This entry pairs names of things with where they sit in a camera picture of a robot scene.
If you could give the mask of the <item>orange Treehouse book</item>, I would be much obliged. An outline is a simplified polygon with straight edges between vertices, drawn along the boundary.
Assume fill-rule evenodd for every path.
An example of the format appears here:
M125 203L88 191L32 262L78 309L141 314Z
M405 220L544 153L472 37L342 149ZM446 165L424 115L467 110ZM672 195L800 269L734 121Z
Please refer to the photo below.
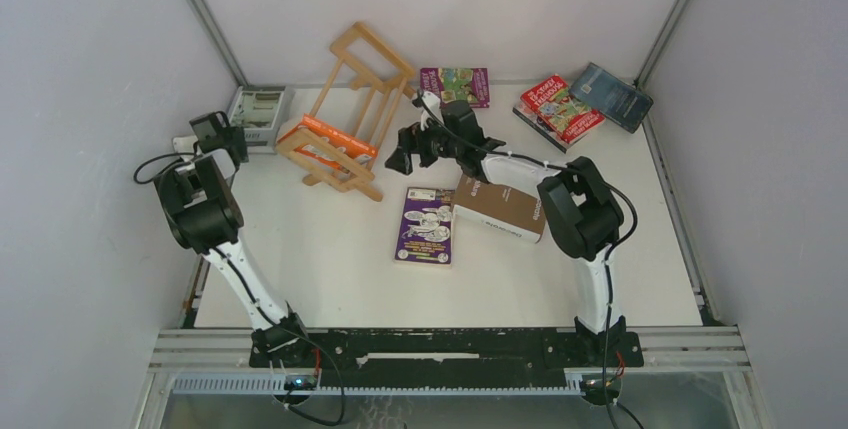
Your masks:
M300 120L289 120L281 126L276 143L281 143L284 138L291 136L297 129L306 128L319 139L332 145L338 151L346 154L359 164L366 164L373 160L378 150L376 147L341 131L330 124L321 121L309 114L303 114ZM306 157L315 159L333 169L341 169L342 166L329 155L312 143L301 144L295 151Z

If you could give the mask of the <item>grey ianra book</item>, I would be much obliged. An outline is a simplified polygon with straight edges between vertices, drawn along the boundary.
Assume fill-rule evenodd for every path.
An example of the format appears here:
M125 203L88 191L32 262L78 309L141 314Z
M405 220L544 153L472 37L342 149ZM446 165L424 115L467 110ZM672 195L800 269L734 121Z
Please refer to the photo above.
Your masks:
M286 86L240 86L228 110L232 126L241 127L250 154L272 154L283 123L290 118L295 89Z

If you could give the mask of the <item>wooden book rack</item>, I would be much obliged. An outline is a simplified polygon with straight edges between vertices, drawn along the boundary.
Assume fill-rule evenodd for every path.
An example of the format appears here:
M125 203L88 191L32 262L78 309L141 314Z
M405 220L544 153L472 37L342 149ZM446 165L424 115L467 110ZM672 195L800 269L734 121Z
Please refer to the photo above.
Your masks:
M401 101L415 94L417 70L368 24L357 21L329 46L335 63L309 114L377 148L377 156L359 164L306 128L275 143L277 154L306 171L302 183L325 184L340 193L359 192L383 200L375 185L375 163ZM312 143L337 161L333 169L295 149Z

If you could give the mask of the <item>brown white Decorate book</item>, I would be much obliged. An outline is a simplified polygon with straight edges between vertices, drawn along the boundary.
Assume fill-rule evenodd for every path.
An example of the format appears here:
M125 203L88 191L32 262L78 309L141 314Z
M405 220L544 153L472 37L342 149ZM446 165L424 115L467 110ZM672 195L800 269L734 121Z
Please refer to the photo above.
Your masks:
M455 190L453 213L530 243L538 243L546 227L539 199L508 186L482 183L465 175L460 177Z

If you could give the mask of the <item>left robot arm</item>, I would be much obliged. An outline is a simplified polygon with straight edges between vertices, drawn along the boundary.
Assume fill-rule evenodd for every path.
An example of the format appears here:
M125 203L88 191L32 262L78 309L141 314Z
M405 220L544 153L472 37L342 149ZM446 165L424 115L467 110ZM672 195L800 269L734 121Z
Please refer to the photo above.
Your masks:
M190 121L187 150L137 166L137 185L154 186L174 239L218 270L248 315L253 352L274 353L290 366L305 363L313 343L297 312L276 297L243 240L244 217L230 180L249 160L245 131L222 111Z

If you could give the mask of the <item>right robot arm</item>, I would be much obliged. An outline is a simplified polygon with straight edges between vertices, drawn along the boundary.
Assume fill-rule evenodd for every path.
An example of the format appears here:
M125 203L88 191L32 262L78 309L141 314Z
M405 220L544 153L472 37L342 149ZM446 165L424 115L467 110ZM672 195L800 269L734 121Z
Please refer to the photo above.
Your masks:
M420 118L399 130L385 168L409 175L416 167L414 158L421 168L450 159L476 182L535 197L556 246L581 266L576 273L581 291L576 327L583 332L577 340L579 355L589 364L605 364L617 352L615 336L626 330L613 259L638 224L633 203L588 157L557 165L506 149L504 141L484 134L466 102L442 104L438 96L424 91L412 104ZM626 221L633 227L622 233Z

